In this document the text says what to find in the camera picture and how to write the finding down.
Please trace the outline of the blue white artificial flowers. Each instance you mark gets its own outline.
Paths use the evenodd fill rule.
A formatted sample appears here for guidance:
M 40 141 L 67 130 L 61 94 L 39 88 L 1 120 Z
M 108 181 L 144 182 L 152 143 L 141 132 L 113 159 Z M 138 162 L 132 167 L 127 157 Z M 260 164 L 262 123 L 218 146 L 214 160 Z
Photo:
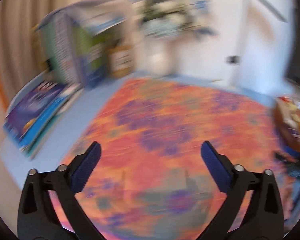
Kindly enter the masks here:
M 184 33 L 216 36 L 209 26 L 209 0 L 130 0 L 135 26 L 143 36 L 175 38 Z

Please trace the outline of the white ceramic vase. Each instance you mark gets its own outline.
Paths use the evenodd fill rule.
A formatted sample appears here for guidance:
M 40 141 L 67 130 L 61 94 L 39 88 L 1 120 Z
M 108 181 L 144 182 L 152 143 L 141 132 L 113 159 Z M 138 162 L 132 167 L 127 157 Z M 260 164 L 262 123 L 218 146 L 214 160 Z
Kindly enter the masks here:
M 173 75 L 178 68 L 175 38 L 146 38 L 147 71 L 155 77 Z

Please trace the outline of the floral orange tablecloth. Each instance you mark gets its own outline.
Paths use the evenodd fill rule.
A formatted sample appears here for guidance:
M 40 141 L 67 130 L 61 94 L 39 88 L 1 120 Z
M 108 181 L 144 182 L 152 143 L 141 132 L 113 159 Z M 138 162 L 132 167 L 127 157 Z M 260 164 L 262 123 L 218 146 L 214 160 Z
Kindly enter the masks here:
M 273 155 L 280 145 L 270 109 L 235 93 L 128 80 L 62 162 L 101 144 L 76 199 L 107 239 L 195 239 L 225 198 L 200 156 L 206 140 L 249 171 L 273 170 L 289 216 L 292 180 Z

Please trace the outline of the white lamp stand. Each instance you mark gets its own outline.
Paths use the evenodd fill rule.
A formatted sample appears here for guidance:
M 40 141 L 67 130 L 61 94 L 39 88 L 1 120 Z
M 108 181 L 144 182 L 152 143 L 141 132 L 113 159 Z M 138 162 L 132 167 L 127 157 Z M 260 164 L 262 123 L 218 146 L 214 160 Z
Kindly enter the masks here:
M 262 92 L 268 81 L 269 53 L 275 41 L 273 25 L 288 23 L 288 9 L 281 0 L 242 0 L 235 50 L 227 58 L 233 66 L 231 84 Z

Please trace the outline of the white blue paper box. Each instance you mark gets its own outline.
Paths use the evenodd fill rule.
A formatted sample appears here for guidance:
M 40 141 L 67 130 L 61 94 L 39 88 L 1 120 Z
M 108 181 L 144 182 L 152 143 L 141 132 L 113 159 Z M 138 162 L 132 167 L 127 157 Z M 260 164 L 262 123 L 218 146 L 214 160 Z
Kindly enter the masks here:
M 107 61 L 107 50 L 118 39 L 126 19 L 119 5 L 120 0 L 79 1 L 50 12 L 36 26 L 41 56 L 55 80 L 85 87 L 76 56 L 74 26 L 79 25 L 92 34 L 104 33 Z

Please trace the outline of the stack of blue books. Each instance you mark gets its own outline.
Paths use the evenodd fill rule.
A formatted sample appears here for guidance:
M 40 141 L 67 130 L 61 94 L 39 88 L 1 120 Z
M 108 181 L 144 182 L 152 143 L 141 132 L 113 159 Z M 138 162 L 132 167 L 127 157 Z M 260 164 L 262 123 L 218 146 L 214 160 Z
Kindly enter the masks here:
M 3 128 L 21 153 L 32 158 L 48 130 L 81 91 L 77 83 L 43 81 L 11 109 Z

